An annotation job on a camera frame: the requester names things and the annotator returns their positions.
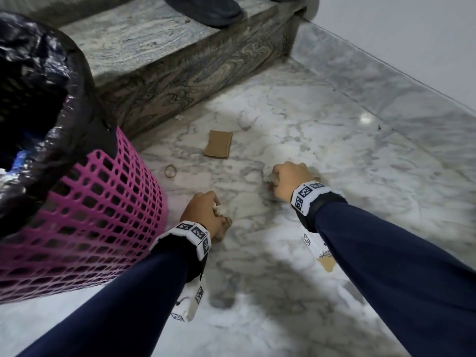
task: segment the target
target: marble floor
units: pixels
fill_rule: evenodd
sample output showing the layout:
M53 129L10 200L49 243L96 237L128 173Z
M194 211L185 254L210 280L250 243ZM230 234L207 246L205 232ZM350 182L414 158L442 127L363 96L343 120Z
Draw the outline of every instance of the marble floor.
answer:
M203 155L211 129L234 133L228 159ZM276 162L306 162L350 203L476 266L474 184L292 60L136 145L168 194L171 225L194 193L210 189L234 220L211 249L195 320L170 318L154 356L407 356L340 268L328 273L312 257L290 206L270 197L261 171ZM174 179L164 176L168 164ZM14 356L97 290L0 306L0 355Z

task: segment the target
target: navy blue sleeve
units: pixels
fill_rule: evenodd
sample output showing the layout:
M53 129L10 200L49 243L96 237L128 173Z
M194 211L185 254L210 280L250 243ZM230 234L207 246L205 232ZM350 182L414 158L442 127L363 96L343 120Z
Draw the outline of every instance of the navy blue sleeve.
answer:
M447 252L345 203L315 215L336 262L413 357L476 356L476 273Z
M178 252L153 251L18 356L150 356L187 270Z

